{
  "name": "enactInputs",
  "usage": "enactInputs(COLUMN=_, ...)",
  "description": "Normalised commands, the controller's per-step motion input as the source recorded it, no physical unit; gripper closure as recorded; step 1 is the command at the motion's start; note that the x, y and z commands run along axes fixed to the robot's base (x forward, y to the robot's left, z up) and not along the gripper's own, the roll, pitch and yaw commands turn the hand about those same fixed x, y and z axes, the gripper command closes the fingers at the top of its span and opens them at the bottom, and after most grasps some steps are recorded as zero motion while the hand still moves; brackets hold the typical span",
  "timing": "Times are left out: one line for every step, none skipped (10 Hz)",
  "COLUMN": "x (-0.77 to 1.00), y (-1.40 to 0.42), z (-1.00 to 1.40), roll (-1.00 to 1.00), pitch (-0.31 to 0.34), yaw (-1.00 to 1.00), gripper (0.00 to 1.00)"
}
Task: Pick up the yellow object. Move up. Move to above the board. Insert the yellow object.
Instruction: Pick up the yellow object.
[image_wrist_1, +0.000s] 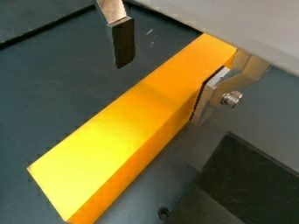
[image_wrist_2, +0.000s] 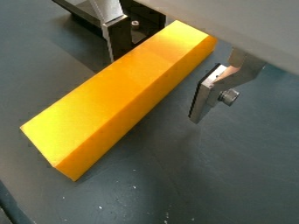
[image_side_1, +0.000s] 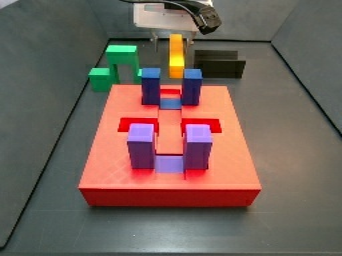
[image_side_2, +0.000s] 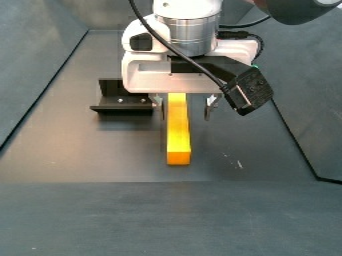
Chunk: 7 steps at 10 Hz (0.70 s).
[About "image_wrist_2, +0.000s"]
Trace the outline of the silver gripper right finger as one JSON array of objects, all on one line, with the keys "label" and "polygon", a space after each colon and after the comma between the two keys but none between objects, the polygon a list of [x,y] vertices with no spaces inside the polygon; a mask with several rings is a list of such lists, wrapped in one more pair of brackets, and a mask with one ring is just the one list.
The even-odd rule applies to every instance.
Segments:
[{"label": "silver gripper right finger", "polygon": [[228,66],[217,64],[200,79],[188,117],[199,123],[219,102],[231,106],[239,98],[235,87],[252,81],[266,66],[266,62],[256,56],[232,48]]}]

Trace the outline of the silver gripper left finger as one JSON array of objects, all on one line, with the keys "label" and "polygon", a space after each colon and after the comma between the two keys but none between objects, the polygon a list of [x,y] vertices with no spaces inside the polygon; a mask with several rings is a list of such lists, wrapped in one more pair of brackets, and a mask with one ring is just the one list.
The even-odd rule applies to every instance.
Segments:
[{"label": "silver gripper left finger", "polygon": [[88,0],[100,21],[111,61],[117,60],[129,50],[129,17],[123,12],[119,0]]}]

